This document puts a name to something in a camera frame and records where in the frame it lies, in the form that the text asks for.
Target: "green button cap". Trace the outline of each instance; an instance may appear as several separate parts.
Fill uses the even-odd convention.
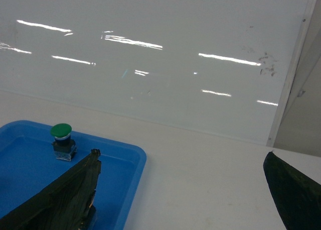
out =
[[[50,134],[57,138],[67,136],[71,132],[71,126],[69,124],[61,123],[53,126],[50,130]]]

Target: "black object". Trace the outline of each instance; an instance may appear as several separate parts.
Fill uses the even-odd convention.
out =
[[[321,229],[321,185],[269,152],[263,169],[287,230]]]
[[[52,145],[56,158],[59,160],[71,161],[77,153],[76,143],[74,140],[70,139],[70,136],[63,141],[55,140]]]
[[[1,230],[86,229],[100,174],[100,151],[91,153],[16,209],[0,219]]]

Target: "white panel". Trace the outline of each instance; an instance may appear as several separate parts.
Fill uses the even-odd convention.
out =
[[[0,0],[0,89],[264,145],[306,5]]]

